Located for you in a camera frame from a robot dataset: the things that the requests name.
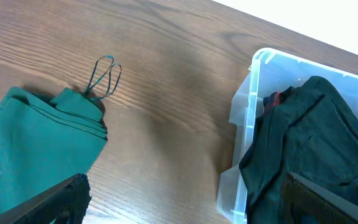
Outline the red plaid flannel shirt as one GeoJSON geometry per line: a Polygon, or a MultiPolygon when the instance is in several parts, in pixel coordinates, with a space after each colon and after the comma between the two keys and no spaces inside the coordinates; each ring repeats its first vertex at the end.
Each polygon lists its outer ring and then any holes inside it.
{"type": "Polygon", "coordinates": [[[281,103],[281,93],[280,92],[273,92],[270,96],[267,96],[263,99],[264,105],[264,114],[268,113],[272,110],[275,106],[281,103]]]}

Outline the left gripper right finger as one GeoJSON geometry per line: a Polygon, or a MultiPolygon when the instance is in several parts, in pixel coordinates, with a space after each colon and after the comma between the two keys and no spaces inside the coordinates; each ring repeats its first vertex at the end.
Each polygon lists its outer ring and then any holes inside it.
{"type": "Polygon", "coordinates": [[[282,185],[288,223],[358,224],[358,206],[310,180],[289,172],[282,185]]]}

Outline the black garment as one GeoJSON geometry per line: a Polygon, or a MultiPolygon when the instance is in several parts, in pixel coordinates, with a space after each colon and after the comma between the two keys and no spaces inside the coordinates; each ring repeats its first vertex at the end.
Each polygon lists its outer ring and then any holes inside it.
{"type": "Polygon", "coordinates": [[[358,206],[358,119],[335,87],[313,76],[280,94],[255,122],[239,164],[249,223],[284,223],[282,185],[294,172],[358,206]]]}

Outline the dark green garment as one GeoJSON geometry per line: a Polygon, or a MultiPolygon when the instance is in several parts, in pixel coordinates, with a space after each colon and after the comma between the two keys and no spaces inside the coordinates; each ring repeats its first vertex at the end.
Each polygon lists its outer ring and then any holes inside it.
{"type": "Polygon", "coordinates": [[[87,173],[107,142],[102,118],[69,88],[46,100],[12,87],[0,102],[0,214],[87,173]]]}

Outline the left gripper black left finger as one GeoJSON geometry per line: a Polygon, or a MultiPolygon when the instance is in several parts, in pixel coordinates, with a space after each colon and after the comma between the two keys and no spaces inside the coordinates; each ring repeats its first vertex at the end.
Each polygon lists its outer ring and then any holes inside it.
{"type": "Polygon", "coordinates": [[[85,174],[75,174],[0,214],[0,224],[81,224],[91,201],[85,174]]]}

